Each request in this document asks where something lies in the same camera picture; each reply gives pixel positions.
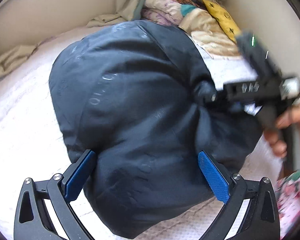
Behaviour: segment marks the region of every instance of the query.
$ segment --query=blue gripper pad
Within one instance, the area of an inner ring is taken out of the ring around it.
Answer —
[[[230,198],[229,185],[221,175],[220,171],[205,152],[199,153],[198,164],[217,200],[226,204]]]
[[[96,166],[96,153],[89,151],[87,156],[82,160],[77,167],[68,183],[65,185],[65,200],[70,203],[78,198],[83,185],[90,176],[92,170]]]

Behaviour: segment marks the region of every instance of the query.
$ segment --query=teal fabric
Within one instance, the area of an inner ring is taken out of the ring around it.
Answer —
[[[190,4],[181,4],[182,16],[186,16],[189,12],[192,12],[193,9],[196,9],[196,6]]]
[[[140,20],[141,19],[141,9],[143,8],[143,4],[145,3],[145,0],[139,0],[139,3],[134,10],[132,21]]]

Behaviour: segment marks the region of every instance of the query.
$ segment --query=beige wall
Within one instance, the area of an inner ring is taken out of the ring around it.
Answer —
[[[0,55],[36,43],[100,14],[115,13],[116,0],[4,0],[0,5]]]
[[[286,0],[228,0],[241,29],[253,30],[286,73],[300,75],[300,21]]]

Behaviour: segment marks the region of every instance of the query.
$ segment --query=handle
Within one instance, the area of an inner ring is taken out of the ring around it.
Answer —
[[[287,144],[287,156],[283,162],[283,171],[285,176],[289,176],[294,172],[294,125],[282,130],[283,140]]]

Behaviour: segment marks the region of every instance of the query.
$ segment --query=metal screw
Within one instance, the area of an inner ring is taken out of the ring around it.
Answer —
[[[263,178],[263,182],[266,183],[266,184],[268,184],[268,183],[270,183],[270,179],[267,178],[267,177],[264,177],[264,178]]]
[[[234,178],[235,180],[239,180],[239,179],[241,179],[241,175],[238,174],[238,173],[235,173],[235,174],[233,174],[233,178]]]
[[[61,179],[61,177],[62,177],[62,175],[60,173],[53,175],[54,180],[59,180],[59,179]]]
[[[25,179],[25,184],[29,184],[31,182],[31,178],[26,178]]]

